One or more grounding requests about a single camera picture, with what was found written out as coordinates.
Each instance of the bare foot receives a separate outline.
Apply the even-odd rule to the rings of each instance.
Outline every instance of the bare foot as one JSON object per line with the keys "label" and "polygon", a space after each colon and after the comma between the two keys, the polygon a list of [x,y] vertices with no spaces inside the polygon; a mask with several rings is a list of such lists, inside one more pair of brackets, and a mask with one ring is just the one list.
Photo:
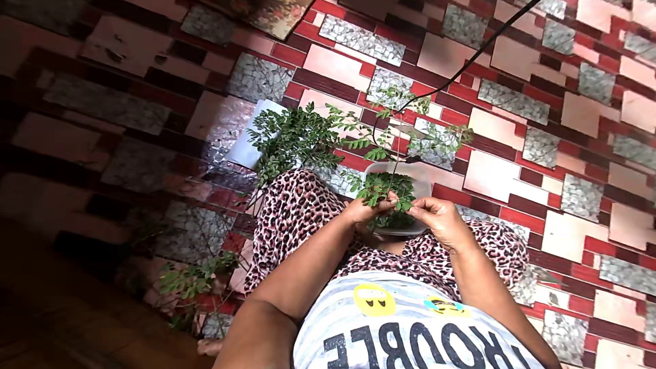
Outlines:
{"label": "bare foot", "polygon": [[199,355],[218,356],[223,347],[223,339],[205,338],[198,341],[197,352]]}

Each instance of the floor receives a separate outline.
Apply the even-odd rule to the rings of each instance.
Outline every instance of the floor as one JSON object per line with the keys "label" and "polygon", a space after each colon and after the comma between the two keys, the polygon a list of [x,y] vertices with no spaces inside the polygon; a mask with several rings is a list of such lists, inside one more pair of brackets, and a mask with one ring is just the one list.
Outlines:
{"label": "floor", "polygon": [[[179,247],[204,222],[248,254],[255,222],[241,194],[256,177],[221,159],[258,100],[330,102],[372,125],[372,90],[439,87],[523,5],[316,0],[280,41],[189,1],[11,3],[24,6],[0,16],[12,51],[0,61],[0,215],[54,242],[111,248],[135,213],[160,214],[188,239],[131,258],[151,282],[167,259],[206,257]],[[423,158],[433,194],[527,240],[532,272],[513,292],[572,367],[656,368],[654,111],[653,0],[542,0],[433,95],[427,116],[405,115],[473,128],[455,156]],[[339,152],[350,171],[371,163]],[[153,287],[145,300],[156,297]]]}

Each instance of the gray stone tile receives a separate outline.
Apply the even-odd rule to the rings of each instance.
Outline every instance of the gray stone tile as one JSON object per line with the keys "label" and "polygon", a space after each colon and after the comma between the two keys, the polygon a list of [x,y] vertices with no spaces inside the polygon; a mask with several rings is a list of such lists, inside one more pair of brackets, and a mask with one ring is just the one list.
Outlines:
{"label": "gray stone tile", "polygon": [[624,48],[656,63],[656,43],[628,32],[624,40]]}
{"label": "gray stone tile", "polygon": [[68,35],[89,0],[3,0],[0,13]]}
{"label": "gray stone tile", "polygon": [[598,184],[565,174],[563,197],[560,209],[579,217],[599,221],[599,205],[602,202],[604,188]]}
{"label": "gray stone tile", "polygon": [[605,105],[611,104],[615,76],[597,69],[588,63],[581,63],[579,69],[579,92]]}
{"label": "gray stone tile", "polygon": [[[430,134],[428,131],[428,126],[432,126],[438,134],[436,135],[437,138],[441,139],[444,143],[446,144],[455,144],[456,140],[455,137],[451,134],[446,133],[446,128],[442,127],[441,125],[437,125],[434,123],[431,123],[423,118],[417,118],[417,122],[415,123],[415,129],[418,131],[421,131],[423,133],[426,133],[427,135]],[[430,146],[431,140],[418,140],[422,147],[428,147]],[[425,149],[421,150],[424,151],[420,157],[421,160],[426,162],[426,163],[431,163],[433,165],[436,165],[438,167],[444,168],[448,171],[452,170],[453,168],[453,162],[455,161],[455,152],[452,151],[446,151],[441,148],[437,149]],[[408,156],[415,156],[419,154],[420,150],[416,148],[412,148],[408,150]]]}
{"label": "gray stone tile", "polygon": [[616,257],[602,255],[599,278],[648,295],[656,295],[656,271]]}
{"label": "gray stone tile", "polygon": [[373,79],[371,80],[371,85],[369,86],[367,101],[381,102],[382,105],[387,108],[399,110],[409,101],[408,99],[386,98],[385,94],[379,91],[394,86],[399,90],[410,92],[412,83],[413,80],[409,77],[402,76],[387,69],[376,67],[376,71],[373,74]]}
{"label": "gray stone tile", "polygon": [[531,230],[528,227],[515,224],[513,222],[509,222],[507,220],[501,219],[494,217],[490,214],[485,214],[482,211],[470,209],[469,207],[462,206],[462,205],[455,205],[456,209],[458,209],[458,212],[462,216],[462,219],[465,221],[489,221],[492,223],[500,224],[500,225],[505,225],[510,227],[512,230],[517,233],[517,235],[524,240],[524,242],[529,241],[529,235],[531,234]]}
{"label": "gray stone tile", "polygon": [[243,53],[232,70],[227,92],[254,104],[266,99],[281,102],[293,76],[289,68]]}
{"label": "gray stone tile", "polygon": [[353,50],[401,66],[405,45],[328,14],[319,35]]}
{"label": "gray stone tile", "polygon": [[235,24],[217,11],[203,5],[194,5],[184,17],[180,29],[190,35],[225,45],[232,38]]}
{"label": "gray stone tile", "polygon": [[548,122],[548,104],[487,79],[481,82],[478,98],[537,123],[546,125]]}
{"label": "gray stone tile", "polygon": [[[529,3],[528,0],[515,0],[515,5],[519,7],[523,7],[528,3]],[[539,3],[537,3],[535,7],[547,14],[551,14],[552,16],[555,16],[556,18],[564,19],[565,8],[567,8],[567,3],[564,0],[542,0]]]}
{"label": "gray stone tile", "polygon": [[554,168],[556,166],[556,153],[559,142],[560,139],[551,133],[528,127],[526,139],[524,140],[522,159],[543,167]]}
{"label": "gray stone tile", "polygon": [[68,74],[57,76],[43,100],[153,135],[161,132],[171,113],[155,102]]}
{"label": "gray stone tile", "polygon": [[571,55],[574,51],[574,35],[576,30],[564,26],[554,20],[547,19],[544,26],[542,46],[558,51],[561,54]]}
{"label": "gray stone tile", "polygon": [[235,217],[172,201],[164,216],[171,232],[157,238],[155,254],[189,264],[216,257]]}
{"label": "gray stone tile", "polygon": [[226,337],[233,319],[234,316],[221,313],[211,313],[207,315],[201,331],[203,338],[220,339]]}
{"label": "gray stone tile", "polygon": [[622,135],[615,135],[613,153],[646,167],[656,169],[656,149],[640,141]]}
{"label": "gray stone tile", "polygon": [[487,19],[449,4],[442,22],[442,34],[459,43],[479,49],[483,43],[483,35],[487,27]]}
{"label": "gray stone tile", "polygon": [[656,303],[647,302],[645,341],[656,343]]}
{"label": "gray stone tile", "polygon": [[562,362],[582,366],[583,343],[588,322],[573,316],[544,311],[542,336]]}
{"label": "gray stone tile", "polygon": [[172,151],[126,138],[116,149],[100,182],[135,192],[155,192],[164,188],[164,176],[173,158]]}

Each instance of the plastic container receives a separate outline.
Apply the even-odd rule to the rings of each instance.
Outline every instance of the plastic container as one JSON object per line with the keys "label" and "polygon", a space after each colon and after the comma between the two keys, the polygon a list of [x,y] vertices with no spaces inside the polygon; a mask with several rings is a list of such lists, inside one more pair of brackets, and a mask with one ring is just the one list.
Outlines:
{"label": "plastic container", "polygon": [[[365,174],[367,175],[369,173],[384,173],[384,172],[393,173],[395,165],[396,163],[394,162],[373,163],[369,167],[367,167],[367,169],[365,170]],[[400,175],[407,175],[413,179],[412,184],[414,190],[412,192],[412,195],[414,197],[424,198],[432,195],[433,186],[429,182],[415,179],[417,177],[421,178],[424,176],[422,174],[422,167],[420,165],[414,165],[414,163],[412,164],[399,163],[398,167],[396,168],[396,172],[394,173]],[[389,234],[392,236],[415,236],[421,234],[426,229],[428,229],[428,226],[426,224],[418,220],[415,220],[415,222],[410,227],[407,228],[403,228],[403,229],[376,228],[374,229],[373,232],[375,234]]]}

